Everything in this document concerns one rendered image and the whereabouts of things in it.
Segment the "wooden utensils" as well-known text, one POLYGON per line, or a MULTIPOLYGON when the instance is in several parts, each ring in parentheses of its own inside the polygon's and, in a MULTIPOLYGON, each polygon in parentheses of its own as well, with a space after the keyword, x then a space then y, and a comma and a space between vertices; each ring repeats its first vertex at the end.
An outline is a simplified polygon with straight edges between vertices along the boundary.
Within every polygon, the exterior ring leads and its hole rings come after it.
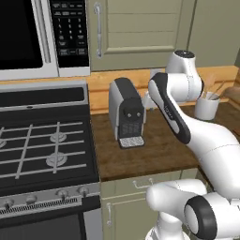
POLYGON ((214 88, 214 86, 216 85, 217 79, 218 78, 215 73, 209 73, 203 77, 203 83, 204 83, 204 88, 202 92, 203 98, 206 98, 206 95, 211 91, 216 93, 216 91, 218 91, 223 86, 223 84, 225 83, 224 81, 221 82, 218 88, 214 88))

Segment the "black oven door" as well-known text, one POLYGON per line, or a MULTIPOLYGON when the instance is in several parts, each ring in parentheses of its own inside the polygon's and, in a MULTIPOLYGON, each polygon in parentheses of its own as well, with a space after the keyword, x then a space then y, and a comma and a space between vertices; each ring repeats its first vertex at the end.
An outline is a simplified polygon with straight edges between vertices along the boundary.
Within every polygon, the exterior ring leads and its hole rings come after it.
POLYGON ((0 219, 0 240, 86 240, 83 215, 57 211, 0 219))

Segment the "black gas stove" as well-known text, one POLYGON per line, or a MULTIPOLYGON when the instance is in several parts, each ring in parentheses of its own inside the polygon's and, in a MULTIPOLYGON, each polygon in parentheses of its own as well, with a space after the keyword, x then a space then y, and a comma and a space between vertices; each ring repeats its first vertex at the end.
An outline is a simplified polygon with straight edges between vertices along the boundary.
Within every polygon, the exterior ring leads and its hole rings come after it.
POLYGON ((82 215, 86 240, 103 240, 87 84, 1 84, 0 219, 57 211, 82 215), (82 186, 89 188, 85 198, 82 186), (64 201, 60 189, 68 191, 64 201), (31 194, 37 201, 27 204, 31 194), (11 208, 5 199, 14 201, 11 208))

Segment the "sage green drawer front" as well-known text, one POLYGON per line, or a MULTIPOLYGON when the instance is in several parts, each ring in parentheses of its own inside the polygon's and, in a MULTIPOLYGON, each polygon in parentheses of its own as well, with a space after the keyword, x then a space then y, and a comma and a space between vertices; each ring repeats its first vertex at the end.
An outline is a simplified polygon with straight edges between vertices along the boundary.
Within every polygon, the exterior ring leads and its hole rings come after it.
POLYGON ((136 189, 132 184, 133 180, 136 180, 139 185, 148 185, 149 178, 154 179, 154 184, 179 179, 194 179, 197 175, 197 171, 197 168, 193 168, 103 182, 101 184, 101 197, 111 198, 116 196, 145 192, 147 190, 147 188, 136 189))

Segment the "stainless steel microwave oven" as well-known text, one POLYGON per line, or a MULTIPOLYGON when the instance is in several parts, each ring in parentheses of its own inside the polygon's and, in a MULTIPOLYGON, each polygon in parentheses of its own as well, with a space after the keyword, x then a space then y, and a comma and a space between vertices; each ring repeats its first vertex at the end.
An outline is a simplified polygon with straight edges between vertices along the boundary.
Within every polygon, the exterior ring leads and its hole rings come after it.
POLYGON ((86 0, 41 0, 51 63, 33 0, 0 0, 0 81, 88 76, 86 0))

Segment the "grey and black coffee machine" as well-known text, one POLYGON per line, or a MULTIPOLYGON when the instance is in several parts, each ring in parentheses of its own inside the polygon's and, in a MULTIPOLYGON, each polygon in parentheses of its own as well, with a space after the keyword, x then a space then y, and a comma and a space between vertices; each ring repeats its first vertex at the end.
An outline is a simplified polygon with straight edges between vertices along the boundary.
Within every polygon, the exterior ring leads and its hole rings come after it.
POLYGON ((109 117, 114 138, 122 149, 144 146, 145 108, 142 98, 129 78, 110 83, 109 117))

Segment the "plain sage green cupboard door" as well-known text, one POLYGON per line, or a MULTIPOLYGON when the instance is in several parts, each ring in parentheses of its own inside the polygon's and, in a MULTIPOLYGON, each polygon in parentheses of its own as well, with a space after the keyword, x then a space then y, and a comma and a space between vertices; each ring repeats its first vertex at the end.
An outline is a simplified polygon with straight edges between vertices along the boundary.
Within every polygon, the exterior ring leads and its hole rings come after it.
POLYGON ((233 66, 240 50, 240 0, 197 0, 188 49, 198 68, 233 66))

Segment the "sage green base cupboard door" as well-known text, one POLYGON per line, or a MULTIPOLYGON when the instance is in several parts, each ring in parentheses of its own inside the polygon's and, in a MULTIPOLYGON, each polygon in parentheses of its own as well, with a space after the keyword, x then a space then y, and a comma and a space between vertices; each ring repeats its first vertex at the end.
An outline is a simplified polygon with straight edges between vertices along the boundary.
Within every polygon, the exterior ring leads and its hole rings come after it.
POLYGON ((142 194, 105 198, 101 206, 104 240, 144 240, 158 218, 142 194), (107 225, 107 203, 112 204, 111 227, 107 225))

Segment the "white utensil pot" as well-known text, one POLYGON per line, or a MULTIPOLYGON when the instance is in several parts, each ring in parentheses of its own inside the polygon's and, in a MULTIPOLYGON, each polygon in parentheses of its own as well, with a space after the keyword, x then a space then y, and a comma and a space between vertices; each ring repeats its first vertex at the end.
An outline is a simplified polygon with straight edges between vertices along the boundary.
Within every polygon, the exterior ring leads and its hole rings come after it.
POLYGON ((213 120, 216 116, 219 104, 219 95, 208 92, 206 97, 200 97, 194 110, 194 116, 203 121, 213 120))

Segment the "sage green wall cupboard door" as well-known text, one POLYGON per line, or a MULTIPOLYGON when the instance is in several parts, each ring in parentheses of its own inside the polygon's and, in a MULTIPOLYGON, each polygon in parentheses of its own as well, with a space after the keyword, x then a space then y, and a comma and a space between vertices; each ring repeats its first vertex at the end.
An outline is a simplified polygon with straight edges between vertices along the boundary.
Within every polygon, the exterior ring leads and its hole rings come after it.
POLYGON ((93 71, 164 68, 170 55, 188 47, 196 0, 87 0, 93 71), (101 4, 102 57, 97 58, 101 4))

